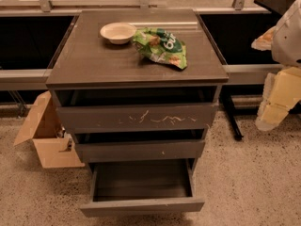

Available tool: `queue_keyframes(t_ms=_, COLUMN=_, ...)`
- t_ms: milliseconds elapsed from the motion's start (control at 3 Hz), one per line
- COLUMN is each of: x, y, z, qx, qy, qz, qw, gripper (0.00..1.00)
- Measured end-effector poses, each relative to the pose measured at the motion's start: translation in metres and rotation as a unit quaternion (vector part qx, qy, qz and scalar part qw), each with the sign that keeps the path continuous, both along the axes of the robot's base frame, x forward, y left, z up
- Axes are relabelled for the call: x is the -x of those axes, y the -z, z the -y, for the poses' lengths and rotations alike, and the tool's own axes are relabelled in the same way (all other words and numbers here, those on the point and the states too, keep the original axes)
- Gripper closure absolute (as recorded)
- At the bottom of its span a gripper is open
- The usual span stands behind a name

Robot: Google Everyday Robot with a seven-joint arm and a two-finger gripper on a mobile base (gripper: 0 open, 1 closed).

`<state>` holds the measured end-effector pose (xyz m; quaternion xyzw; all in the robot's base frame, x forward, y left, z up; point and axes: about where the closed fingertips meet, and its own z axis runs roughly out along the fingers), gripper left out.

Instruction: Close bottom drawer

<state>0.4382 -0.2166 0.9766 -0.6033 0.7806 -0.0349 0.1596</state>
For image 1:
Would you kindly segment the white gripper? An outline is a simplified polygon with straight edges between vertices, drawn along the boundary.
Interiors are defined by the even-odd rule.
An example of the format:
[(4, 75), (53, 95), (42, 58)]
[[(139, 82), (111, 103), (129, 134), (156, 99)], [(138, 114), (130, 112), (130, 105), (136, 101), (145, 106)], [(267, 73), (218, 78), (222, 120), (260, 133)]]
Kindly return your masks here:
[[(274, 61), (286, 66), (301, 66), (301, 0), (295, 0), (277, 22), (276, 27), (253, 40), (255, 50), (272, 49)], [(255, 120), (261, 131), (278, 127), (301, 101), (301, 69), (290, 67), (277, 74), (268, 73), (264, 82), (262, 102)]]

